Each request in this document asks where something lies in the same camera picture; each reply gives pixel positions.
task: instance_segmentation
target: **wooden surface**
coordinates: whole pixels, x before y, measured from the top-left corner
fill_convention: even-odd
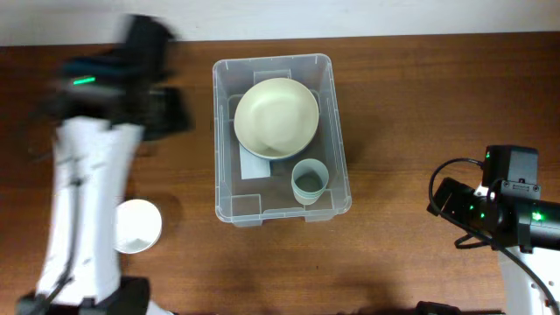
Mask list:
[[[60,63],[99,46],[0,51],[0,314],[39,279],[52,164],[18,150],[17,122],[46,96]],[[214,213],[212,65],[230,58],[326,53],[332,58],[353,195],[328,222],[266,221],[237,228]],[[150,278],[153,298],[180,313],[335,314],[438,301],[466,310],[505,306],[496,254],[458,251],[462,235],[425,211],[431,172],[483,158],[488,144],[540,151],[545,200],[560,201],[560,33],[188,43],[171,81],[196,129],[142,148],[129,196],[161,205],[150,250],[123,259]],[[45,132],[36,135],[46,146]],[[476,186],[470,165],[444,171]]]

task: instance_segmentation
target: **white bowl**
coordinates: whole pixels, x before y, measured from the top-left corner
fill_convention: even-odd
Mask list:
[[[288,158],[311,142],[319,106],[311,91],[290,79],[264,80],[240,100],[234,117],[237,139],[261,158]]]

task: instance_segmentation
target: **brown table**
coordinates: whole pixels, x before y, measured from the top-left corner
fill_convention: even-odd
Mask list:
[[[52,162],[30,163],[13,130],[48,91],[60,63],[101,46],[0,51],[0,313],[39,279]],[[431,172],[483,158],[488,144],[540,150],[545,200],[560,201],[560,33],[184,43],[175,62],[196,129],[142,148],[128,196],[156,201],[164,232],[122,259],[152,296],[180,313],[381,314],[420,300],[465,310],[505,307],[496,254],[459,251],[463,233],[425,211]],[[214,213],[212,65],[229,58],[326,53],[332,58],[350,211],[328,222],[238,228]],[[46,146],[43,132],[36,144]],[[444,175],[476,186],[481,172]]]

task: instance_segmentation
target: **green led light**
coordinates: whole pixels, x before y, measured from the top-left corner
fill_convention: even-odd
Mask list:
[[[85,83],[95,82],[95,77],[87,77],[84,79],[76,80],[73,82],[74,85],[80,85]]]
[[[533,220],[535,220],[535,221],[541,221],[541,220],[544,220],[544,217],[543,217],[543,215],[540,214],[540,213],[533,213]]]

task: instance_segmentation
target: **white paper cup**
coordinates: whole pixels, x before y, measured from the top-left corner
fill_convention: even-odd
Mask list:
[[[152,247],[161,235],[162,220],[158,208],[149,201],[133,199],[116,208],[115,249],[135,254]]]

